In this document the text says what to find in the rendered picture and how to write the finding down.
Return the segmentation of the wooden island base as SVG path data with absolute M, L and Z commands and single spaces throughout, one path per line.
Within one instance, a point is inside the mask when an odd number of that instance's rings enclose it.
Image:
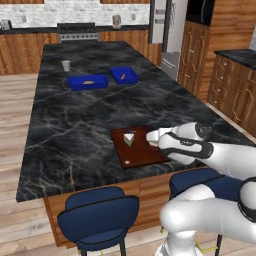
M 65 209 L 65 202 L 69 196 L 93 188 L 110 186 L 120 187 L 127 195 L 136 195 L 140 200 L 140 209 L 135 223 L 129 230 L 129 233 L 131 233 L 160 224 L 158 211 L 169 199 L 169 180 L 174 174 L 179 173 L 182 173 L 182 170 L 136 178 L 135 180 L 104 182 L 103 184 L 96 182 L 96 184 L 87 185 L 89 173 L 83 171 L 79 176 L 78 184 L 69 193 L 55 194 L 43 198 L 56 246 L 75 247 L 74 243 L 64 237 L 57 223 L 57 215 Z

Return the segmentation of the square blue tray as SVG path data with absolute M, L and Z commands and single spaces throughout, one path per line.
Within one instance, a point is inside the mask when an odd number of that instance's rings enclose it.
M 110 73 L 118 85 L 136 84 L 139 80 L 139 76 L 130 66 L 112 67 Z

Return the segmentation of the wooden cupboards with black worktop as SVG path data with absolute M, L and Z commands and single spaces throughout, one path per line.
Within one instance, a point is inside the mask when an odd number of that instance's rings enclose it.
M 256 138 L 256 51 L 216 51 L 207 101 Z

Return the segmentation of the dark brown wooden tray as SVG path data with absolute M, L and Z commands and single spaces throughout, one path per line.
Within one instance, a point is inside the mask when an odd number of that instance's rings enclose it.
M 124 132 L 135 130 L 134 141 L 131 146 L 124 142 Z M 124 169 L 135 168 L 150 164 L 167 162 L 168 159 L 160 154 L 157 148 L 151 147 L 146 141 L 147 126 L 113 129 L 111 137 Z

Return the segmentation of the wooden wall cupboard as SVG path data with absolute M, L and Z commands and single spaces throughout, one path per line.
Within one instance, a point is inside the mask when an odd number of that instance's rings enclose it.
M 100 0 L 101 4 L 150 4 L 152 0 Z
M 44 4 L 44 0 L 0 0 L 0 4 Z

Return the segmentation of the tall wooden cupboard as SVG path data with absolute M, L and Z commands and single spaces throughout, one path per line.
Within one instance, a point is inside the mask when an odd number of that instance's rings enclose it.
M 216 50 L 246 49 L 256 25 L 256 0 L 215 0 L 209 26 L 185 22 L 177 81 L 205 102 Z

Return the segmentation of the black microwave oven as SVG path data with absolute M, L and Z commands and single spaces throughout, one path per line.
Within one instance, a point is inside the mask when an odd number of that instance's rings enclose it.
M 212 19 L 215 0 L 188 0 L 186 19 L 209 26 Z

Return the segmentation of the silver kettle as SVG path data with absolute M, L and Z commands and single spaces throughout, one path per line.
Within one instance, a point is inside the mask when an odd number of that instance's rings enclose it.
M 115 14 L 112 16 L 113 28 L 120 29 L 121 28 L 121 16 L 119 14 Z

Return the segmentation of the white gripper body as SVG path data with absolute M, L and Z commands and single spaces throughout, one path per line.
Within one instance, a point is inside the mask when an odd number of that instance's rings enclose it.
M 153 147 L 158 146 L 159 138 L 160 138 L 160 135 L 158 130 L 150 131 L 146 134 L 146 141 L 149 143 L 150 146 L 153 146 Z

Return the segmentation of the long blue tray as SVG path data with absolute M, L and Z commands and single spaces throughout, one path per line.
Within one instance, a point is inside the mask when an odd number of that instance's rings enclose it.
M 72 91 L 92 90 L 108 87 L 109 78 L 104 74 L 70 76 L 67 83 Z

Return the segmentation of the steel stove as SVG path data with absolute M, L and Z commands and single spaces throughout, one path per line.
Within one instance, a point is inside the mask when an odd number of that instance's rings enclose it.
M 58 23 L 57 30 L 60 42 L 100 39 L 95 23 Z

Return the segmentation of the white fridge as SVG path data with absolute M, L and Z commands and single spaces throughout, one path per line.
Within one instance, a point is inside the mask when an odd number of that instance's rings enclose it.
M 149 42 L 162 44 L 161 69 L 176 80 L 188 0 L 150 0 Z

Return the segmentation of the blue bar stool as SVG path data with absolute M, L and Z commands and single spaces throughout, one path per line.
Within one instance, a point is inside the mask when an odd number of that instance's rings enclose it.
M 63 235 L 75 243 L 81 256 L 120 246 L 126 256 L 125 237 L 139 212 L 139 198 L 116 186 L 71 195 L 57 221 Z
M 217 198 L 237 201 L 242 181 L 219 174 L 211 168 L 188 170 L 176 173 L 170 178 L 170 198 L 198 184 L 207 185 Z

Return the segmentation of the wooden base cupboards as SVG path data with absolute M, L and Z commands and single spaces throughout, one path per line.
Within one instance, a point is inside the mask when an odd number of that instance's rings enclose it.
M 151 44 L 148 30 L 104 31 L 100 33 L 100 40 L 125 41 L 153 64 L 160 66 L 162 44 Z
M 56 33 L 0 35 L 0 75 L 37 73 L 44 45 L 58 41 Z

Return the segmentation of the white cake slice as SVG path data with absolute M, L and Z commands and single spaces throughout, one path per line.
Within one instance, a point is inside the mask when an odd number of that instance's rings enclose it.
M 126 130 L 124 132 L 124 142 L 128 145 L 131 146 L 133 141 L 134 141 L 134 137 L 135 137 L 135 130 Z

